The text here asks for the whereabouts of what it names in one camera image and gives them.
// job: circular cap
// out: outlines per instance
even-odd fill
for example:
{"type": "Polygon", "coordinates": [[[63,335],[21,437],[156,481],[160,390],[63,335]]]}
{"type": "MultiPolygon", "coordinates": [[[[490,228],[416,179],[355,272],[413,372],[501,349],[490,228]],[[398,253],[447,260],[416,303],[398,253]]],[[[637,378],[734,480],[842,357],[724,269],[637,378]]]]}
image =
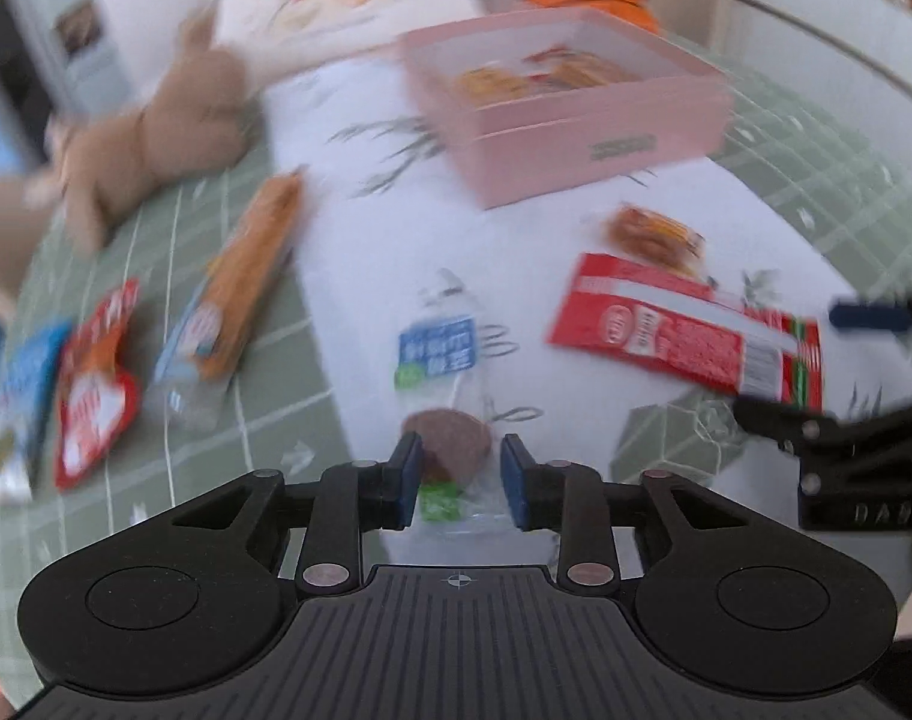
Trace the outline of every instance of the circular cap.
{"type": "Polygon", "coordinates": [[[716,593],[726,613],[765,631],[804,628],[829,607],[829,594],[813,577],[776,566],[736,571],[720,581],[716,593]]]}
{"type": "Polygon", "coordinates": [[[302,579],[314,587],[335,587],[349,579],[349,570],[334,562],[318,562],[302,572],[302,579]]]}
{"type": "Polygon", "coordinates": [[[578,562],[570,567],[566,576],[584,587],[601,587],[603,584],[609,584],[616,577],[613,570],[601,562],[578,562]]]}
{"type": "Polygon", "coordinates": [[[196,581],[171,568],[125,568],[100,579],[86,605],[93,616],[124,631],[150,631],[186,617],[200,599],[196,581]]]}
{"type": "Polygon", "coordinates": [[[823,487],[823,480],[817,473],[808,473],[800,479],[800,490],[804,495],[815,495],[823,487]]]}

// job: blue label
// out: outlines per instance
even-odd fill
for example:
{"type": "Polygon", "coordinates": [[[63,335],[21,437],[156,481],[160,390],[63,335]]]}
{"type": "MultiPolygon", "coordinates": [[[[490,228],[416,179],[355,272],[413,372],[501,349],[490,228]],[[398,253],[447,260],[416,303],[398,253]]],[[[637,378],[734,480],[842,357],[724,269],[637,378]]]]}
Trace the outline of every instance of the blue label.
{"type": "Polygon", "coordinates": [[[476,323],[471,317],[442,319],[400,334],[400,369],[418,368],[425,378],[469,370],[476,365],[476,323]]]}

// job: barcode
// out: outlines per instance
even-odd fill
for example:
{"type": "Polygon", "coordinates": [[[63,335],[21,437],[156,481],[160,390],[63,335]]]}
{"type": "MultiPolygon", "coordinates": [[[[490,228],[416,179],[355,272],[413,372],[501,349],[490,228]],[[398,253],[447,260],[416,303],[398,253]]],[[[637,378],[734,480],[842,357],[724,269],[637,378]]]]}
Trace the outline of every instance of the barcode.
{"type": "Polygon", "coordinates": [[[739,393],[782,399],[782,352],[768,343],[746,338],[739,393]]]}

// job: red and white package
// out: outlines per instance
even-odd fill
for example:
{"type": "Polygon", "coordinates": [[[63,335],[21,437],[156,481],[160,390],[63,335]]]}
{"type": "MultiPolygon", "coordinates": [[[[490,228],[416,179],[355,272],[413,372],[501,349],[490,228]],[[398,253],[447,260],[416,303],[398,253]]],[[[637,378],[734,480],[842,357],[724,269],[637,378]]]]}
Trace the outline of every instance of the red and white package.
{"type": "Polygon", "coordinates": [[[584,254],[549,343],[598,351],[726,394],[821,410],[819,326],[661,269],[584,254]]]}
{"type": "Polygon", "coordinates": [[[109,293],[66,344],[59,374],[59,490],[78,485],[138,413],[139,386],[117,359],[138,299],[139,281],[131,279],[109,293]]]}

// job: crosshair marking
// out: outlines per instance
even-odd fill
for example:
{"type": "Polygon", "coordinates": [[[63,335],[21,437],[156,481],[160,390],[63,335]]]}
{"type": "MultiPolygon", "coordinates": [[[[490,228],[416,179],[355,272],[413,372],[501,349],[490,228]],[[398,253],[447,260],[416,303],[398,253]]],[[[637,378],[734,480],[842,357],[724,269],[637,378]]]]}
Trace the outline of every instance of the crosshair marking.
{"type": "Polygon", "coordinates": [[[457,590],[462,590],[464,587],[469,586],[476,580],[468,577],[466,574],[453,574],[451,577],[446,577],[443,581],[450,587],[454,587],[457,590]]]}

